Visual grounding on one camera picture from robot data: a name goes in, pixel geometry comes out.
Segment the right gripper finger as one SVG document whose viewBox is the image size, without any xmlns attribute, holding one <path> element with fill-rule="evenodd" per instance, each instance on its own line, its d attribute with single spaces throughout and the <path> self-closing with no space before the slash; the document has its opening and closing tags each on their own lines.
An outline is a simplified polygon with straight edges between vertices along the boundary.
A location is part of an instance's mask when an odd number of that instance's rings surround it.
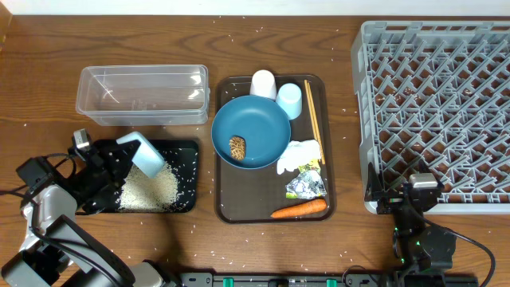
<svg viewBox="0 0 510 287">
<path fill-rule="evenodd" d="M 418 161 L 418 173 L 432 173 L 432 171 L 429 169 L 429 167 L 427 166 L 426 162 L 423 159 L 420 159 Z M 438 180 L 437 178 L 436 178 L 436 180 L 437 180 L 437 183 L 438 183 L 438 186 L 437 186 L 436 189 L 443 190 L 444 189 L 444 184 L 440 180 Z"/>
<path fill-rule="evenodd" d="M 375 202 L 376 214 L 390 214 L 391 193 L 383 189 L 379 174 L 376 172 L 374 164 L 368 163 L 367 166 L 367 186 L 364 194 L 364 202 Z"/>
</svg>

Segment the light blue bowl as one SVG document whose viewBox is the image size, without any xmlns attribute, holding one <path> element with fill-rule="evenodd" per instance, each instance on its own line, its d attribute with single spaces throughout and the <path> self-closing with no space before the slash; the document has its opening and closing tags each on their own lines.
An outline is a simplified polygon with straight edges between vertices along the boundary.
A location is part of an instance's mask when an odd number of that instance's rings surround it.
<svg viewBox="0 0 510 287">
<path fill-rule="evenodd" d="M 118 144 L 131 141 L 140 143 L 132 162 L 150 179 L 153 179 L 164 167 L 165 159 L 155 147 L 139 132 L 131 132 L 116 140 Z"/>
</svg>

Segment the pile of rice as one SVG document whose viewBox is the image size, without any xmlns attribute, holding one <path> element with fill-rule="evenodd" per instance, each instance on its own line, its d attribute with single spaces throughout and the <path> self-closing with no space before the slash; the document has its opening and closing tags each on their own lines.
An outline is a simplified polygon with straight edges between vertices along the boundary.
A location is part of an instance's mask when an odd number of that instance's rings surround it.
<svg viewBox="0 0 510 287">
<path fill-rule="evenodd" d="M 179 199 L 179 181 L 168 163 L 153 178 L 148 178 L 133 165 L 119 199 L 122 212 L 159 213 L 168 211 Z"/>
</svg>

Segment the orange carrot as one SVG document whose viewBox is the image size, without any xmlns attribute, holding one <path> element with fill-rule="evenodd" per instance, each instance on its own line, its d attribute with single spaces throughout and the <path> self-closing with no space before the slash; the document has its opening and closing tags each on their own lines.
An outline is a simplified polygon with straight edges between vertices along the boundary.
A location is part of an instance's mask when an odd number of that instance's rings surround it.
<svg viewBox="0 0 510 287">
<path fill-rule="evenodd" d="M 285 207 L 276 210 L 271 214 L 272 218 L 300 217 L 308 214 L 315 214 L 324 211 L 328 207 L 324 199 L 314 199 L 299 205 Z"/>
</svg>

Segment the brown food piece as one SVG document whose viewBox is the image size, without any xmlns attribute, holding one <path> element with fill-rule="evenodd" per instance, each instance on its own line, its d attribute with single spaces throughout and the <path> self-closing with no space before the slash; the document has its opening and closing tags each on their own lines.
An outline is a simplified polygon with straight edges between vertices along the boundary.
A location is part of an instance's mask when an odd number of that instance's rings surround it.
<svg viewBox="0 0 510 287">
<path fill-rule="evenodd" d="M 246 146 L 245 140 L 240 136 L 233 136 L 229 140 L 229 148 L 230 148 L 230 156 L 237 160 L 241 161 L 245 158 Z"/>
</svg>

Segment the dark blue plate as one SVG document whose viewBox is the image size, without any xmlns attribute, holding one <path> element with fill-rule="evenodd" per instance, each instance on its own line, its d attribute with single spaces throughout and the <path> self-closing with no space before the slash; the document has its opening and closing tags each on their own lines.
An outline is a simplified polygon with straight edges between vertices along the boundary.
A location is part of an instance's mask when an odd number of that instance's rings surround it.
<svg viewBox="0 0 510 287">
<path fill-rule="evenodd" d="M 275 163 L 291 139 L 291 125 L 284 110 L 261 96 L 239 96 L 217 112 L 211 127 L 211 139 L 217 155 L 228 164 L 246 170 Z M 230 154 L 230 140 L 245 141 L 245 158 Z"/>
</svg>

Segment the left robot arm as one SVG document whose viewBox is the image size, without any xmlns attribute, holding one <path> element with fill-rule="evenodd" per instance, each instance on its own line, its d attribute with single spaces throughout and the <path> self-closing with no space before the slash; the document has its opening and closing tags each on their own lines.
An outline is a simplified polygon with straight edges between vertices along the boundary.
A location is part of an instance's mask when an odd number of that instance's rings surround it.
<svg viewBox="0 0 510 287">
<path fill-rule="evenodd" d="M 49 155 L 33 157 L 18 167 L 23 186 L 9 195 L 22 198 L 27 221 L 24 242 L 2 268 L 12 286 L 51 286 L 70 264 L 79 269 L 67 286 L 180 286 L 174 275 L 153 261 L 128 266 L 76 222 L 80 208 L 111 198 L 124 185 L 131 167 L 150 175 L 163 167 L 163 157 L 145 138 L 132 140 L 74 140 L 62 154 L 71 162 L 82 159 L 84 169 L 63 176 Z"/>
</svg>

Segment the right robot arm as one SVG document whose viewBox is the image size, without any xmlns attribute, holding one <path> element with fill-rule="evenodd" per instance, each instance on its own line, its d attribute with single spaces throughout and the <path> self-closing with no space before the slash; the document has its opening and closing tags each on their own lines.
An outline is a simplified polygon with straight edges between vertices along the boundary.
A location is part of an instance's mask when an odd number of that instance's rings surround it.
<svg viewBox="0 0 510 287">
<path fill-rule="evenodd" d="M 377 214 L 393 216 L 393 249 L 402 265 L 384 273 L 378 286 L 445 286 L 444 272 L 453 267 L 456 237 L 426 223 L 424 213 L 437 205 L 444 185 L 423 161 L 398 191 L 384 191 L 372 163 L 368 164 L 366 202 Z"/>
</svg>

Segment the black waste tray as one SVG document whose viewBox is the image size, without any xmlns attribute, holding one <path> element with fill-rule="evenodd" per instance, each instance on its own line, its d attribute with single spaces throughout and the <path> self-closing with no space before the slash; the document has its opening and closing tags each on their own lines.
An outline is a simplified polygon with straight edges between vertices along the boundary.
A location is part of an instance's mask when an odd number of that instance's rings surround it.
<svg viewBox="0 0 510 287">
<path fill-rule="evenodd" d="M 159 213 L 186 213 L 196 203 L 198 182 L 198 145 L 192 140 L 152 140 L 151 144 L 163 156 L 166 163 L 172 166 L 172 172 L 178 179 L 178 201 L 170 209 Z M 148 213 L 122 212 L 119 210 L 119 199 L 111 210 L 103 213 Z"/>
</svg>

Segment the grey dishwasher rack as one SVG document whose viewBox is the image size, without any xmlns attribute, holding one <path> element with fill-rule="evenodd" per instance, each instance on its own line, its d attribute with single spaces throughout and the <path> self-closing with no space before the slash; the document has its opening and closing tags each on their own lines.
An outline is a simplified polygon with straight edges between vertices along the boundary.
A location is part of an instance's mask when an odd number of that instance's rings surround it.
<svg viewBox="0 0 510 287">
<path fill-rule="evenodd" d="M 351 48 L 361 178 L 396 191 L 420 162 L 435 214 L 509 212 L 509 24 L 367 21 Z"/>
</svg>

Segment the crumpled white tissue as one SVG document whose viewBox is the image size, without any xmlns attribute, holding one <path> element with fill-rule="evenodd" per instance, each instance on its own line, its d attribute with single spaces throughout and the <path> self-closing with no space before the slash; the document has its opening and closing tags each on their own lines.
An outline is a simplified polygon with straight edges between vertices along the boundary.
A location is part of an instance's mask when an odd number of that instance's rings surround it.
<svg viewBox="0 0 510 287">
<path fill-rule="evenodd" d="M 277 160 L 277 174 L 292 172 L 299 166 L 320 158 L 320 145 L 316 140 L 291 141 Z"/>
</svg>

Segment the clear plastic bin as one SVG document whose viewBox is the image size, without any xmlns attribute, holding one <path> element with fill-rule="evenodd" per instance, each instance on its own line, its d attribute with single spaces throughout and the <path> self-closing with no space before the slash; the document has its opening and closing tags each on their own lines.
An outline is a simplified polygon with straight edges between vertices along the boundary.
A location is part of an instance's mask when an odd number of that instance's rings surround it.
<svg viewBox="0 0 510 287">
<path fill-rule="evenodd" d="M 76 111 L 101 126 L 204 124 L 209 99 L 204 65 L 89 66 L 80 74 Z"/>
</svg>

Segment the light blue plastic cup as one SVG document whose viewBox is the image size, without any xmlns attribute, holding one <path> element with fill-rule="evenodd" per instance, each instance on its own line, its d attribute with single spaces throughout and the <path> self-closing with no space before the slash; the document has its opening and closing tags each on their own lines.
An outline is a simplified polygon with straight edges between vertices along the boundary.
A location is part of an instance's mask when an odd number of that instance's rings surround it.
<svg viewBox="0 0 510 287">
<path fill-rule="evenodd" d="M 296 119 L 302 112 L 302 91 L 293 83 L 280 87 L 276 103 L 285 111 L 289 120 Z"/>
</svg>

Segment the pink plastic cup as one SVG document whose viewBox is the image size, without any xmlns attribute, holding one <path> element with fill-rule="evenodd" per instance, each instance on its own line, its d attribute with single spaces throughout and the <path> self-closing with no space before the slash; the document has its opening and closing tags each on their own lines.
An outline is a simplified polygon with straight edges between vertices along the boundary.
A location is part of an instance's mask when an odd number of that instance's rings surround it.
<svg viewBox="0 0 510 287">
<path fill-rule="evenodd" d="M 249 94 L 275 100 L 277 86 L 274 75 L 265 69 L 256 71 L 252 76 Z"/>
</svg>

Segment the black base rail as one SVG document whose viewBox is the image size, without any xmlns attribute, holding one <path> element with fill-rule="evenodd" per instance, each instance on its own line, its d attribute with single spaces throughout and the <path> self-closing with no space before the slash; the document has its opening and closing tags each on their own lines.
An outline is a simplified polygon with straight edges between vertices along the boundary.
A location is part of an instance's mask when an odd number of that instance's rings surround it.
<svg viewBox="0 0 510 287">
<path fill-rule="evenodd" d="M 183 273 L 181 287 L 477 287 L 475 277 L 409 274 L 403 279 L 391 275 L 348 273 L 342 276 L 313 275 L 213 275 L 212 273 Z"/>
</svg>

